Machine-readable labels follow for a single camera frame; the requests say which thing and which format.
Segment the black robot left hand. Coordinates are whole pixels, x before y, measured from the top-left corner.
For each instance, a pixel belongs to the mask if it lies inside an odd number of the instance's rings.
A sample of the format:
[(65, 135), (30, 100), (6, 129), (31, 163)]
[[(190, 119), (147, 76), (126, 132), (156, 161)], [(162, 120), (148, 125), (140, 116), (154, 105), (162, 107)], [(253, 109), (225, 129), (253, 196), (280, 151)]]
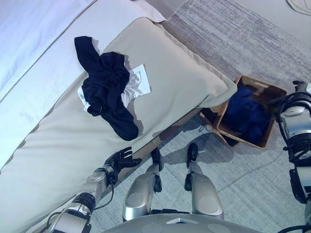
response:
[(106, 159), (104, 167), (111, 167), (116, 174), (119, 174), (124, 168), (136, 167), (142, 162), (142, 159), (133, 158), (132, 153), (132, 147), (126, 147)]

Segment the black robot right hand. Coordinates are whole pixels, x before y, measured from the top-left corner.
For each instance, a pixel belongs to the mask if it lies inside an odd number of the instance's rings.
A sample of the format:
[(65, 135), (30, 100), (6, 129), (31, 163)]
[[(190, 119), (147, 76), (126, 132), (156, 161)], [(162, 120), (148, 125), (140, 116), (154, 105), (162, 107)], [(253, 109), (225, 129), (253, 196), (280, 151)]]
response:
[(308, 83), (304, 81), (293, 81), (293, 85), (295, 88), (294, 96), (296, 97), (311, 97), (310, 92), (307, 90)]

